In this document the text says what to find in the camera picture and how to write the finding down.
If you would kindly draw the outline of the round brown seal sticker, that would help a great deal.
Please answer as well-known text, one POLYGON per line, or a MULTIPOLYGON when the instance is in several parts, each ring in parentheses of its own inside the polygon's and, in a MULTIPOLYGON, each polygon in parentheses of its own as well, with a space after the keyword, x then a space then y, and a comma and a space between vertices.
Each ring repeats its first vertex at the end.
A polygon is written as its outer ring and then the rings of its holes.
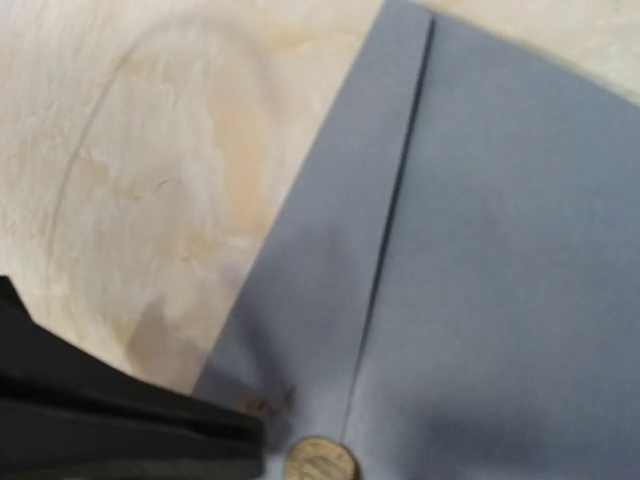
POLYGON ((291 447, 285 480, 356 480, 360 478, 356 458, 344 445, 330 438, 310 436, 291 447))

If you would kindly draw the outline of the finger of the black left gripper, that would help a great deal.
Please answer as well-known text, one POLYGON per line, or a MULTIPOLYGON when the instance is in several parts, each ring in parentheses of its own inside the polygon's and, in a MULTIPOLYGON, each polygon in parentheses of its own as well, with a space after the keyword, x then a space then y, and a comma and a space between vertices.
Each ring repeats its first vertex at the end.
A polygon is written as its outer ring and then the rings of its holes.
POLYGON ((1 425, 4 479, 257 479, 264 471, 264 444, 233 450, 87 448, 1 425))
POLYGON ((39 326, 1 279, 1 425, 118 450, 260 449, 250 416, 150 385, 39 326))

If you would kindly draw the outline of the blue paper envelope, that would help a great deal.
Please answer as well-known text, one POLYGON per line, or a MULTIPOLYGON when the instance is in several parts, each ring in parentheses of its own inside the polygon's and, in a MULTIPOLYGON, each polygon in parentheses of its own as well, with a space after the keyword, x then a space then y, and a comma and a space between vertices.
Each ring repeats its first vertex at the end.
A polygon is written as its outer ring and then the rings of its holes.
POLYGON ((283 475, 639 475, 639 109, 407 1, 380 10, 195 385, 283 475))

